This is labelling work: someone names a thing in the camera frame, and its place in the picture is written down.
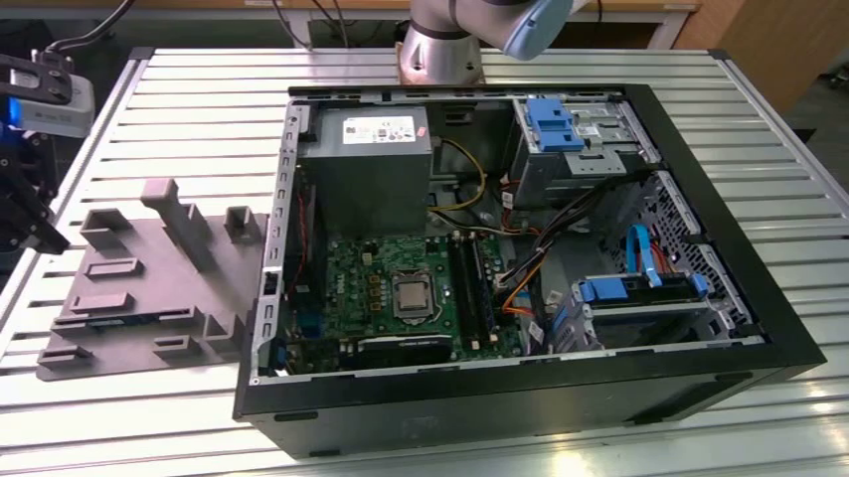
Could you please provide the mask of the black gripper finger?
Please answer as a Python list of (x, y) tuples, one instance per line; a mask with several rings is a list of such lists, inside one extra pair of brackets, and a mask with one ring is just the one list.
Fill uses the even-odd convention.
[(55, 228), (52, 217), (20, 167), (3, 166), (2, 251), (31, 248), (39, 253), (64, 253), (70, 242)]

